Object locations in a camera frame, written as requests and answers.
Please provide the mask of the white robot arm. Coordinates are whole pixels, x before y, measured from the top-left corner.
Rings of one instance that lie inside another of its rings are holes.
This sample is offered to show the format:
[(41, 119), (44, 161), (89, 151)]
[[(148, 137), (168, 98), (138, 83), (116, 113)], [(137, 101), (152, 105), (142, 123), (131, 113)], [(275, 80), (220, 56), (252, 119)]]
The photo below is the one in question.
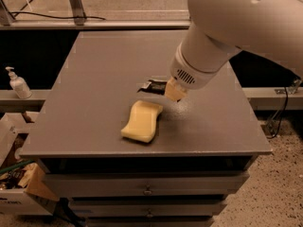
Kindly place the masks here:
[(303, 0), (187, 0), (191, 19), (177, 47), (165, 97), (206, 86), (241, 51), (303, 74)]

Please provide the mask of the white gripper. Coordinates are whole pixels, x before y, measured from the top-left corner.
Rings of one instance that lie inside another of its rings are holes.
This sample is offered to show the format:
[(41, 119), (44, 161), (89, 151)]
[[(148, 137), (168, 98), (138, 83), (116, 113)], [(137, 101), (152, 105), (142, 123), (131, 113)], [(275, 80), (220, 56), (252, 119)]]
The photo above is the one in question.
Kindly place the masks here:
[(222, 67), (222, 50), (214, 43), (191, 45), (181, 42), (170, 67), (170, 78), (164, 96), (179, 101), (187, 90), (197, 90), (205, 85)]

